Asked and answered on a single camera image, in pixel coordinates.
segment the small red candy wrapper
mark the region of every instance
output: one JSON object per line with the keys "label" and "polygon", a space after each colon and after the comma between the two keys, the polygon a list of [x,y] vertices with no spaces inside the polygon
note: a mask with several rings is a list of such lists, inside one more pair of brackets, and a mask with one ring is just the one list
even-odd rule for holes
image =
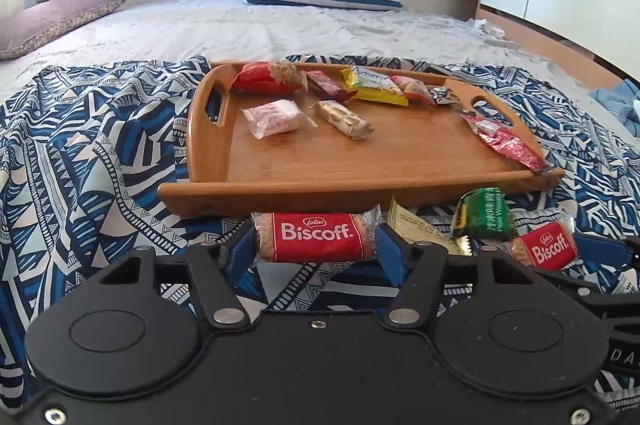
{"label": "small red candy wrapper", "polygon": [[512,241],[511,255],[525,265],[559,270],[578,257],[578,248],[566,227],[548,223]]}
{"label": "small red candy wrapper", "polygon": [[546,174],[553,169],[540,154],[530,148],[507,126],[478,116],[476,113],[460,110],[458,114],[469,124],[471,130],[478,135],[480,140],[496,152],[522,163],[537,174]]}
{"label": "small red candy wrapper", "polygon": [[404,96],[409,100],[423,102],[431,106],[436,105],[436,101],[433,100],[433,96],[424,82],[403,75],[394,75],[391,77],[391,80],[394,81],[394,84],[402,90]]}
{"label": "small red candy wrapper", "polygon": [[306,72],[309,91],[320,100],[335,100],[341,104],[358,94],[357,91],[347,91],[330,79],[322,71]]}
{"label": "small red candy wrapper", "polygon": [[289,61],[253,62],[242,66],[231,87],[250,95],[283,98],[306,89],[306,73]]}
{"label": "small red candy wrapper", "polygon": [[362,261],[376,252],[380,206],[364,214],[252,214],[258,260]]}

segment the snack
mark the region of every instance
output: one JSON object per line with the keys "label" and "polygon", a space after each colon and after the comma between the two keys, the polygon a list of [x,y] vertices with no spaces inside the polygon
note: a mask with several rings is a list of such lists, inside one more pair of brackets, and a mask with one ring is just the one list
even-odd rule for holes
{"label": "snack", "polygon": [[306,73],[288,60],[253,62],[242,66],[231,87],[251,95],[287,97],[300,88],[306,89]]}
{"label": "snack", "polygon": [[507,126],[473,112],[459,110],[458,114],[469,124],[471,130],[480,137],[480,140],[496,152],[522,163],[525,167],[538,174],[546,174],[553,170],[553,167],[546,164],[545,159],[540,154],[530,148],[522,138],[514,134]]}
{"label": "snack", "polygon": [[293,100],[276,100],[263,106],[242,110],[242,114],[249,120],[249,131],[258,140],[279,132],[295,131],[304,123],[316,125],[302,114]]}
{"label": "snack", "polygon": [[433,101],[439,106],[446,106],[447,104],[459,104],[460,99],[456,94],[445,86],[433,86],[429,88]]}
{"label": "snack", "polygon": [[554,221],[514,239],[511,255],[528,266],[559,270],[577,259],[578,247],[566,226]]}
{"label": "snack", "polygon": [[364,214],[251,214],[258,259],[267,262],[363,261],[376,252],[380,205]]}
{"label": "snack", "polygon": [[436,105],[436,101],[433,100],[433,96],[431,96],[429,88],[424,82],[402,75],[394,75],[391,77],[391,80],[402,90],[404,96],[409,98],[409,100],[426,102],[432,106]]}
{"label": "snack", "polygon": [[367,120],[335,100],[320,100],[311,109],[352,140],[362,140],[374,131]]}
{"label": "snack", "polygon": [[424,221],[420,216],[398,205],[395,198],[391,198],[391,206],[389,206],[387,219],[388,225],[407,243],[431,241],[432,243],[444,246],[449,253],[454,255],[471,255],[470,251],[469,253],[465,253],[450,237],[444,235],[436,227]]}
{"label": "snack", "polygon": [[466,193],[452,222],[453,237],[493,237],[507,241],[518,235],[502,191],[496,187]]}
{"label": "snack", "polygon": [[357,91],[346,91],[322,71],[306,72],[306,80],[309,91],[320,100],[335,100],[342,104],[358,93]]}
{"label": "snack", "polygon": [[398,106],[409,105],[402,90],[385,74],[353,66],[342,70],[340,76],[347,84],[347,91],[357,92],[356,98]]}

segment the pink pillow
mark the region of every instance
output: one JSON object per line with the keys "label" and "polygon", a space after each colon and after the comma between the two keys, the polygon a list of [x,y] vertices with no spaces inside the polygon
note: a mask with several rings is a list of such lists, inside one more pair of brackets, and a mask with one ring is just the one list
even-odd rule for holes
{"label": "pink pillow", "polygon": [[50,0],[0,20],[0,60],[17,59],[115,12],[123,0]]}

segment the lotus logo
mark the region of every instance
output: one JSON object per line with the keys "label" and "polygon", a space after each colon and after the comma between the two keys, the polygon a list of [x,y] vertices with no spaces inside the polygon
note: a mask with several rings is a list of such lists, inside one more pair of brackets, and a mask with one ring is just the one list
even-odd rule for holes
{"label": "lotus logo", "polygon": [[323,217],[306,217],[302,222],[309,228],[326,226],[326,221]]}
{"label": "lotus logo", "polygon": [[548,232],[542,237],[540,237],[540,242],[545,246],[549,245],[551,242],[553,242],[553,240],[554,240],[554,237]]}

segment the yellow snack wrapper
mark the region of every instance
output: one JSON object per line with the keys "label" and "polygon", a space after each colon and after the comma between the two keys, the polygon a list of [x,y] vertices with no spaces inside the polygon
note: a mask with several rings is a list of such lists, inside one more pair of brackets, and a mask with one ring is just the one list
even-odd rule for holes
{"label": "yellow snack wrapper", "polygon": [[470,248],[461,249],[453,239],[444,235],[436,227],[398,205],[394,198],[391,199],[389,207],[388,225],[407,243],[430,241],[444,246],[452,255],[471,255]]}
{"label": "yellow snack wrapper", "polygon": [[387,75],[353,66],[340,72],[342,80],[347,84],[347,91],[357,91],[356,98],[408,106],[409,100],[402,90]]}

